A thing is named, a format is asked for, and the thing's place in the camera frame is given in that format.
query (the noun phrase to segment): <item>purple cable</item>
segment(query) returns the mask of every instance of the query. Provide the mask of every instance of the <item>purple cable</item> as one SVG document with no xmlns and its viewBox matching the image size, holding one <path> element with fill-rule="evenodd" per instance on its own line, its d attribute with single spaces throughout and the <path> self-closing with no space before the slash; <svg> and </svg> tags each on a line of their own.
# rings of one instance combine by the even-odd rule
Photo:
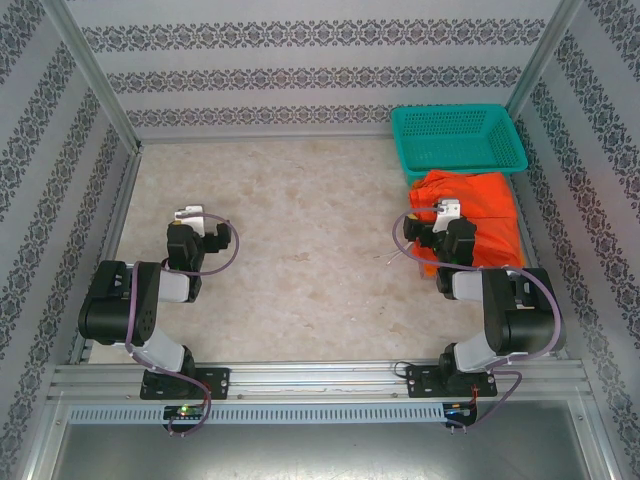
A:
<svg viewBox="0 0 640 480">
<path fill-rule="evenodd" d="M 440 209 L 439 208 L 435 208 L 435 207 L 412 208 L 412 209 L 409 209 L 406 212 L 404 212 L 402 215 L 400 215 L 398 217 L 398 219 L 395 221 L 395 223 L 393 224 L 393 230 L 391 231 L 391 235 L 393 237 L 393 242 L 396 244 L 396 247 L 398 247 L 398 250 L 400 250 L 402 253 L 404 253 L 407 257 L 412 258 L 415 261 L 417 261 L 418 263 L 425 264 L 425 265 L 433 265 L 435 267 L 453 268 L 453 269 L 456 269 L 456 270 L 464 270 L 464 271 L 469 271 L 469 272 L 474 272 L 476 270 L 481 270 L 482 268 L 484 268 L 484 267 L 479 267 L 478 268 L 478 267 L 470 267 L 470 266 L 467 266 L 467 265 L 456 265 L 456 264 L 453 264 L 453 263 L 444 263 L 444 262 L 426 260 L 424 258 L 418 257 L 417 255 L 414 255 L 409 250 L 404 248 L 404 246 L 400 243 L 400 240 L 398 239 L 398 225 L 400 225 L 400 222 L 403 221 L 403 219 L 407 215 L 411 215 L 411 214 L 415 214 L 415 213 L 421 213 L 421 212 L 438 212 L 438 211 L 440 211 Z M 538 278 L 536 278 L 534 275 L 532 275 L 531 273 L 529 273 L 529 272 L 527 272 L 527 271 L 525 271 L 525 270 L 523 270 L 521 268 L 510 267 L 508 265 L 504 266 L 504 267 L 488 267 L 488 268 L 503 268 L 505 270 L 511 270 L 513 272 L 519 273 L 520 275 L 525 277 L 527 280 L 529 280 L 531 283 L 533 283 L 536 287 L 538 287 L 538 289 L 547 298 L 547 300 L 549 301 L 549 304 L 551 305 L 551 310 L 553 312 L 553 320 L 554 320 L 553 335 L 551 336 L 551 339 L 549 340 L 549 343 L 547 343 L 547 345 L 542 350 L 540 350 L 538 352 L 535 352 L 535 353 L 528 354 L 528 355 L 519 356 L 519 357 L 517 357 L 517 360 L 518 361 L 521 361 L 521 360 L 533 360 L 534 358 L 538 358 L 538 357 L 541 357 L 542 355 L 545 355 L 545 354 L 549 353 L 553 349 L 555 344 L 558 343 L 558 339 L 560 338 L 560 332 L 562 331 L 562 316 L 560 314 L 560 307 L 558 306 L 558 302 L 553 297 L 553 294 L 551 293 L 551 291 Z M 491 363 L 491 364 L 487 365 L 486 369 L 488 371 L 490 371 L 490 370 L 492 370 L 492 369 L 494 369 L 496 367 L 500 367 L 500 366 L 505 365 L 505 364 L 507 364 L 509 362 L 510 362 L 510 360 L 508 358 L 503 358 L 503 359 L 495 361 L 494 363 Z M 491 410 L 489 410 L 487 413 L 485 413 L 474 424 L 474 427 L 477 426 L 477 425 L 480 425 L 488 417 L 491 417 L 492 415 L 494 415 L 496 410 L 498 410 L 504 404 L 504 402 L 507 401 L 507 399 L 511 396 L 511 394 L 516 390 L 516 388 L 518 388 L 518 386 L 522 382 L 522 374 L 520 372 L 516 371 L 516 370 L 503 370 L 503 371 L 498 371 L 498 372 L 494 371 L 493 374 L 494 375 L 516 375 L 518 378 L 517 378 L 516 382 L 513 384 L 513 386 L 509 389 L 509 391 L 507 391 L 502 396 L 500 401 L 498 401 L 498 403 L 496 403 L 496 405 Z M 449 423 L 452 423 L 452 424 L 455 425 L 455 421 L 449 420 Z"/>
<path fill-rule="evenodd" d="M 238 250 L 240 249 L 240 236 L 238 235 L 238 232 L 234 228 L 234 226 L 231 225 L 231 222 L 223 219 L 222 217 L 218 217 L 217 215 L 213 215 L 211 213 L 195 213 L 195 214 L 186 215 L 181 218 L 188 218 L 188 217 L 207 217 L 207 218 L 213 218 L 215 220 L 226 223 L 231 229 L 231 231 L 233 232 L 233 236 L 235 237 L 235 240 L 236 240 L 236 248 L 233 252 L 233 255 L 231 256 L 231 259 L 229 259 L 229 261 L 225 263 L 222 267 L 216 268 L 215 270 L 211 270 L 209 272 L 181 272 L 179 270 L 169 270 L 169 271 L 175 272 L 175 273 L 181 273 L 183 275 L 204 276 L 204 275 L 213 275 L 214 273 L 219 273 L 224 269 L 226 269 L 229 265 L 231 265 L 233 261 L 236 259 L 236 257 L 238 256 Z M 185 382 L 189 382 L 195 385 L 196 387 L 200 388 L 204 392 L 204 397 L 205 397 L 204 403 L 206 404 L 206 411 L 202 415 L 198 423 L 196 423 L 193 427 L 191 427 L 186 432 L 180 433 L 180 436 L 184 438 L 187 435 L 191 435 L 192 433 L 195 433 L 197 430 L 199 430 L 207 421 L 207 418 L 209 418 L 209 414 L 211 413 L 211 392 L 209 392 L 209 389 L 203 383 L 197 380 L 194 380 L 191 377 L 187 377 L 186 375 L 182 375 L 181 373 L 172 372 L 170 370 L 165 370 L 164 368 L 160 368 L 155 365 L 152 365 L 146 360 L 143 360 L 142 358 L 140 358 L 133 351 L 131 340 L 133 339 L 133 326 L 135 324 L 136 304 L 138 301 L 138 267 L 139 265 L 140 265 L 140 262 L 136 262 L 133 265 L 133 271 L 131 273 L 131 294 L 130 294 L 131 302 L 129 307 L 129 323 L 127 325 L 127 336 L 124 341 L 124 348 L 129 353 L 129 355 L 131 355 L 131 358 L 133 358 L 133 360 L 135 360 L 137 363 L 139 363 L 143 367 L 151 369 L 151 371 L 160 372 L 164 375 L 169 375 L 170 377 L 178 378 L 180 380 L 184 380 Z M 169 424 L 167 425 L 167 430 L 169 431 L 169 435 L 171 436 L 173 436 L 173 434 L 176 433 L 171 429 L 173 420 L 174 420 L 173 418 L 169 419 Z"/>
</svg>

